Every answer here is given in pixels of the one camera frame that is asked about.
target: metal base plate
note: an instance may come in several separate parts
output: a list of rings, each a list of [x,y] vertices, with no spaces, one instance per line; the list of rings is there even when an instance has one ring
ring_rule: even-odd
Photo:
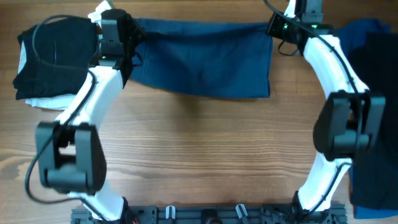
[[[166,208],[155,206],[130,207],[138,218],[139,224],[206,224],[203,223],[202,212],[214,210],[223,224],[243,224],[239,219],[235,207],[176,207],[175,219],[165,218]],[[267,204],[260,207],[246,207],[248,224],[293,224],[286,221],[285,211],[290,209],[290,204]],[[71,224],[95,224],[91,213],[86,209],[73,209]],[[347,224],[345,205],[334,204],[329,209],[326,220],[318,224]]]

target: blue cloth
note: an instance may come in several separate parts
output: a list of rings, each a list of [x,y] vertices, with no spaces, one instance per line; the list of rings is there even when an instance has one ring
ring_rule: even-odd
[[[272,38],[267,23],[137,19],[147,40],[130,78],[156,88],[222,98],[267,98]],[[133,64],[141,60],[133,57]]]
[[[390,33],[390,29],[390,25],[381,24],[377,19],[361,19],[341,28],[337,33],[341,48],[348,57],[352,50],[365,45],[368,32]],[[350,174],[351,183],[354,185],[353,169],[350,170]],[[397,210],[374,210],[354,205],[354,217],[357,219],[388,218],[396,215],[398,215]]]

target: table surface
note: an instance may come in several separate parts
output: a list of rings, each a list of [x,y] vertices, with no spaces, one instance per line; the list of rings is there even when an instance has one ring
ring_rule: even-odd
[[[12,80],[20,52],[16,37],[54,14],[86,16],[98,3],[0,1],[0,223],[68,223],[70,209],[77,205],[38,205],[24,193],[35,127],[59,112],[15,100]],[[282,11],[287,5],[271,3]],[[261,0],[125,0],[115,5],[134,17],[190,21],[258,22],[272,14]],[[325,22],[337,27],[363,17],[398,24],[397,1],[329,0],[323,8]],[[279,40],[274,44],[276,49]],[[312,166],[312,128],[325,96],[302,57],[282,57],[276,50],[270,81],[271,97],[258,100],[179,95],[128,81],[99,133],[111,187],[131,205],[289,202]],[[40,186],[37,168],[31,185],[42,198],[62,197]],[[333,200],[347,204],[349,223],[398,222],[355,220],[348,191],[346,176]]]

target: folded black garment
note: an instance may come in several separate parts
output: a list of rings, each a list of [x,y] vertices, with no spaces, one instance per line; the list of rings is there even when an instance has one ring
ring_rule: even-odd
[[[189,95],[269,97],[273,44],[266,23],[137,22],[148,37],[136,48],[136,81]]]
[[[16,99],[76,94],[86,80],[84,71],[52,68],[39,63],[32,51],[35,27],[18,36],[26,49],[26,63],[12,84]],[[89,19],[68,18],[43,25],[37,32],[40,58],[57,65],[87,68],[96,50],[96,24]]]
[[[371,91],[386,97],[375,148],[363,154],[353,170],[351,202],[366,208],[398,209],[398,35],[367,35],[366,44],[348,60]]]

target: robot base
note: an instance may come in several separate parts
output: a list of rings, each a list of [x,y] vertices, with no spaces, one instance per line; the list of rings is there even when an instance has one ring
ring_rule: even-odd
[[[246,207],[243,215],[238,215],[237,207],[180,207],[175,208],[175,218],[166,219],[168,208],[155,206],[131,206],[139,224],[293,224],[287,213],[291,204],[266,204],[260,207]],[[86,209],[73,209],[71,224],[97,224]],[[323,222],[295,222],[319,224],[347,224],[345,205],[334,204]]]

